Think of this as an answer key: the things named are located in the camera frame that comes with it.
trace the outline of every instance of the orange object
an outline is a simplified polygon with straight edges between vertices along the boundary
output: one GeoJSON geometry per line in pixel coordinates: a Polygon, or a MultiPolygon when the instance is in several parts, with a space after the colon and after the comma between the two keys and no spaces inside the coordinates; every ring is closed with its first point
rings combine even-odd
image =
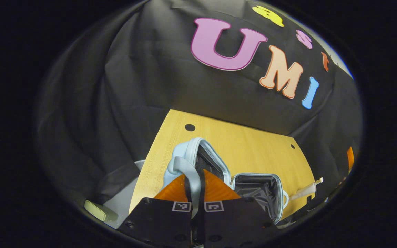
{"type": "Polygon", "coordinates": [[[329,59],[327,58],[327,55],[324,52],[321,52],[321,55],[323,55],[324,69],[326,70],[326,72],[328,72],[329,71],[329,67],[327,66],[327,64],[329,63],[329,59]]]}
{"type": "Polygon", "coordinates": [[[207,170],[203,170],[205,173],[205,201],[216,202],[226,201],[233,199],[240,199],[241,197],[235,193],[228,185],[225,184],[221,179],[212,174],[207,170]]]}
{"type": "Polygon", "coordinates": [[[348,148],[347,150],[347,157],[348,157],[348,169],[350,170],[355,162],[355,158],[353,157],[353,150],[352,147],[348,148]]]}
{"type": "Polygon", "coordinates": [[[164,187],[154,199],[165,200],[165,201],[178,201],[178,202],[187,202],[188,198],[186,197],[185,192],[185,175],[182,174],[174,179],[170,184],[164,187]]]}

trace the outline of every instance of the letter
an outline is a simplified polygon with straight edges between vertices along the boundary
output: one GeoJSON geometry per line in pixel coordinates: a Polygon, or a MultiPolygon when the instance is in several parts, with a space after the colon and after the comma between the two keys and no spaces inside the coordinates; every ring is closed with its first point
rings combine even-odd
{"type": "Polygon", "coordinates": [[[260,85],[268,89],[275,87],[275,77],[277,78],[277,91],[287,85],[283,90],[283,95],[293,99],[295,97],[296,86],[298,85],[299,77],[303,72],[303,67],[295,62],[287,69],[286,55],[284,52],[271,45],[269,50],[272,52],[271,63],[266,72],[266,76],[260,78],[260,85]]]}
{"type": "Polygon", "coordinates": [[[191,53],[200,62],[220,70],[237,71],[245,68],[254,57],[260,42],[266,42],[267,37],[257,31],[241,28],[244,34],[238,53],[229,58],[215,51],[217,41],[222,31],[229,29],[229,23],[210,18],[198,18],[194,21],[197,30],[191,42],[191,53]]]}
{"type": "Polygon", "coordinates": [[[324,52],[321,52],[321,54],[323,55],[324,69],[326,70],[326,72],[328,72],[329,68],[327,67],[327,64],[329,63],[329,59],[327,58],[327,55],[324,52]]]}
{"type": "Polygon", "coordinates": [[[309,36],[307,36],[305,33],[301,32],[299,30],[296,30],[296,37],[307,48],[312,49],[312,40],[310,39],[309,36]]]}
{"type": "Polygon", "coordinates": [[[304,108],[311,109],[312,108],[312,101],[313,97],[315,97],[316,89],[318,89],[319,83],[316,79],[313,77],[310,77],[310,87],[309,90],[307,91],[306,98],[301,101],[303,104],[304,108]]]}
{"type": "Polygon", "coordinates": [[[280,27],[284,27],[283,24],[283,19],[275,14],[274,12],[266,9],[265,7],[259,6],[257,5],[257,7],[252,7],[252,9],[257,12],[258,14],[260,14],[263,17],[266,17],[267,19],[271,20],[274,24],[277,24],[280,27]]]}

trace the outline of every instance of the pink letter u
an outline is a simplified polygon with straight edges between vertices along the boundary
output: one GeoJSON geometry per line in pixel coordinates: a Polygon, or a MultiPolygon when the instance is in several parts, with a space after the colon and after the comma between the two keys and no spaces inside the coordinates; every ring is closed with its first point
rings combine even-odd
{"type": "Polygon", "coordinates": [[[215,51],[215,46],[222,31],[229,29],[231,25],[211,18],[198,18],[194,22],[198,27],[192,38],[192,55],[203,64],[220,70],[237,71],[245,68],[254,57],[260,42],[267,41],[267,37],[263,34],[241,28],[240,32],[244,34],[244,39],[238,53],[231,58],[225,57],[215,51]]]}

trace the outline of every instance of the wooden table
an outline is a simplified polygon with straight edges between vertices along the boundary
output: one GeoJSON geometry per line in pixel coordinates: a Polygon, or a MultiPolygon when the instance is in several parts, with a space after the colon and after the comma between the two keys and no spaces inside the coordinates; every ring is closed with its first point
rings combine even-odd
{"type": "MultiPolygon", "coordinates": [[[[237,173],[277,174],[289,195],[315,181],[306,158],[291,137],[170,110],[145,159],[131,199],[130,213],[143,197],[152,198],[161,190],[174,147],[195,137],[206,139],[214,147],[231,176],[237,173]],[[186,130],[186,124],[194,125],[195,130],[186,130]]],[[[306,202],[306,197],[290,201],[282,219],[306,202]]]]}

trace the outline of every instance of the white object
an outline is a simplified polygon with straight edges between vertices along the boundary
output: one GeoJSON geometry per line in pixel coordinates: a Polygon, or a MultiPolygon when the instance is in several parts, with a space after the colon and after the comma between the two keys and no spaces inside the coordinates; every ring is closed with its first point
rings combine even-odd
{"type": "Polygon", "coordinates": [[[300,197],[307,196],[311,193],[314,193],[316,191],[316,185],[322,183],[323,181],[324,181],[324,179],[321,177],[318,181],[315,181],[315,182],[311,183],[310,185],[307,185],[306,187],[297,190],[294,195],[289,197],[289,200],[292,201],[292,200],[298,199],[300,197]]]}

